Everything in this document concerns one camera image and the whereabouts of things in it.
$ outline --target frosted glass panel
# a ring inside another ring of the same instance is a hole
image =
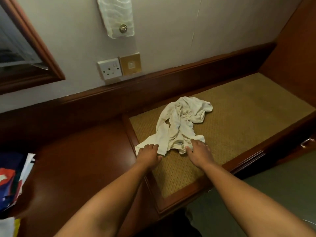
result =
[[[97,0],[100,12],[111,38],[134,35],[134,22],[131,0]],[[121,33],[120,26],[125,24],[127,32]]]

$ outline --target white towel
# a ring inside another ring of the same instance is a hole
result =
[[[156,125],[156,134],[149,136],[135,147],[136,154],[147,144],[159,144],[158,154],[166,155],[170,149],[178,149],[184,154],[185,147],[192,149],[191,139],[205,142],[203,135],[195,135],[193,123],[202,123],[205,112],[213,109],[209,102],[195,97],[180,97],[169,103],[161,112]]]

